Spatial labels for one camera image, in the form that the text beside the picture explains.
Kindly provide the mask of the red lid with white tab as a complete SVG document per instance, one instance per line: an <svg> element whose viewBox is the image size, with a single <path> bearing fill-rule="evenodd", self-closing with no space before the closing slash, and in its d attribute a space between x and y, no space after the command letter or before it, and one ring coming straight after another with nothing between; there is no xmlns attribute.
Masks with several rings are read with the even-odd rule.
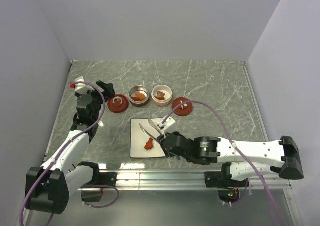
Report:
<svg viewBox="0 0 320 226"><path fill-rule="evenodd" d="M174 113L178 116L189 115L193 110L193 104L191 102L187 103L188 101L189 101L189 99L187 99L185 97L176 98L173 101L171 108L175 109L178 105L179 105L179 108L177 108L174 111Z"/></svg>

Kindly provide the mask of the metal tongs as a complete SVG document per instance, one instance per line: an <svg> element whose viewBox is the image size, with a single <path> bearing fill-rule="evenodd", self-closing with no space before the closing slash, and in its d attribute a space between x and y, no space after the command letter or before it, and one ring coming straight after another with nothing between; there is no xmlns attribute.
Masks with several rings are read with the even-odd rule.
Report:
<svg viewBox="0 0 320 226"><path fill-rule="evenodd" d="M163 158L166 156L156 139L166 133L173 133L177 130L176 121L169 117L163 124L162 118L138 119L131 133L131 156L133 158Z"/></svg>

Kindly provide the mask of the brown meat slice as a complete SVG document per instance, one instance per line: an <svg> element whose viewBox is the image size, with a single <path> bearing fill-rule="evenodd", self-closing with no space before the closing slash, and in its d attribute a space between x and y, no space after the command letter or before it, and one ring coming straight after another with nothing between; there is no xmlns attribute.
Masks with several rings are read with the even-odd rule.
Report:
<svg viewBox="0 0 320 226"><path fill-rule="evenodd" d="M165 93L162 91L158 91L157 92L157 98L164 98L165 97Z"/></svg>

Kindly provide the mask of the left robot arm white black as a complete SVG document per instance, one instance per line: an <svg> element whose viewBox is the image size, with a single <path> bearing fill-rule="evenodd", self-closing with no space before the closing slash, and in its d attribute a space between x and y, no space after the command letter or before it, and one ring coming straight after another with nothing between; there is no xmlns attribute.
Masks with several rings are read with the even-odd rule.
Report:
<svg viewBox="0 0 320 226"><path fill-rule="evenodd" d="M114 85L78 79L71 87L77 97L77 112L70 132L46 162L28 170L22 209L61 214L78 188L96 187L101 181L97 163L82 161L74 170L70 168L96 135L106 102L116 95Z"/></svg>

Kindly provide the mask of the large orange drumstick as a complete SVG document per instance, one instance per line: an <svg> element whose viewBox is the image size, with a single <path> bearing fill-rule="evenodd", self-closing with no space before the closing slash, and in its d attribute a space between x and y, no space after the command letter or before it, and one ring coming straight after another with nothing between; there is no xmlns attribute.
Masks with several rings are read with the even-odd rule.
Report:
<svg viewBox="0 0 320 226"><path fill-rule="evenodd" d="M152 148L154 147L153 141L154 141L153 138L150 137L149 140L146 142L144 148L145 148L146 150L152 149Z"/></svg>

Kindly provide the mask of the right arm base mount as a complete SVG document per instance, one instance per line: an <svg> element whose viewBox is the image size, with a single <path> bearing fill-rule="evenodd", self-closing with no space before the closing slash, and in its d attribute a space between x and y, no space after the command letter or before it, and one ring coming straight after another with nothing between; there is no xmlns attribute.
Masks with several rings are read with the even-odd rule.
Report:
<svg viewBox="0 0 320 226"><path fill-rule="evenodd" d="M205 186L207 188L234 189L236 187L249 186L249 179L233 180L231 163L223 163L220 171L206 171L204 173Z"/></svg>

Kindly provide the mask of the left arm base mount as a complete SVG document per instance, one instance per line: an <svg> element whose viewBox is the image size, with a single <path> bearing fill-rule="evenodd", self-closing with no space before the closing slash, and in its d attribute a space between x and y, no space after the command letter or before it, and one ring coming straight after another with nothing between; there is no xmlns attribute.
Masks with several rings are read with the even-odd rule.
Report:
<svg viewBox="0 0 320 226"><path fill-rule="evenodd" d="M117 173L116 172L100 172L99 165L93 162L82 161L78 166L89 166L93 168L93 179L88 183L90 187L93 185L116 186ZM99 202L104 194L104 188L99 191L82 191L81 198L85 204L89 202Z"/></svg>

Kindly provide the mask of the red lid with ring handle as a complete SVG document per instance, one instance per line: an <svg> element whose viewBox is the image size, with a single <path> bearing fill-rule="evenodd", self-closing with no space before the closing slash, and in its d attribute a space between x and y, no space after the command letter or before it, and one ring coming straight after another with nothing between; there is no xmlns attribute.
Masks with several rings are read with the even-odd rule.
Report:
<svg viewBox="0 0 320 226"><path fill-rule="evenodd" d="M122 113L127 110L129 106L128 99L123 94L116 94L107 102L108 108L113 113Z"/></svg>

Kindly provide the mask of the orange fried chicken piece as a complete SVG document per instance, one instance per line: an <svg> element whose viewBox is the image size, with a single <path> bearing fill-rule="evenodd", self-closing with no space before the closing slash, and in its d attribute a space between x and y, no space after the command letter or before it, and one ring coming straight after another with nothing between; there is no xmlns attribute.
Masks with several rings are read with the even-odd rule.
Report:
<svg viewBox="0 0 320 226"><path fill-rule="evenodd" d="M139 97L142 101L145 100L146 95L144 93L141 93L141 96Z"/></svg>

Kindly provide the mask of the dark red curved sausage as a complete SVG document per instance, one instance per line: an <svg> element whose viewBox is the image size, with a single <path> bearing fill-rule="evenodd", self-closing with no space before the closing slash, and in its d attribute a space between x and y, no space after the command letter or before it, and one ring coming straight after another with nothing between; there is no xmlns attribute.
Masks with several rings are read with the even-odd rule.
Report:
<svg viewBox="0 0 320 226"><path fill-rule="evenodd" d="M141 99L138 98L138 97L136 97L136 96L132 97L131 99L132 99L133 101L137 101L137 102L141 101Z"/></svg>

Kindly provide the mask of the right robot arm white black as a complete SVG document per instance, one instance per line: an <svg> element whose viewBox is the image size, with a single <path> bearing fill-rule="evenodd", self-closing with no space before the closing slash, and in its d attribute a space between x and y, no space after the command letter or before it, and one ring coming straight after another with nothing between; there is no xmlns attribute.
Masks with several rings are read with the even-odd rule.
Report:
<svg viewBox="0 0 320 226"><path fill-rule="evenodd" d="M256 173L278 174L282 179L304 178L299 148L291 136L269 142L234 141L202 136L189 139L178 131L158 138L166 157L182 157L194 164L222 165L220 180L226 186Z"/></svg>

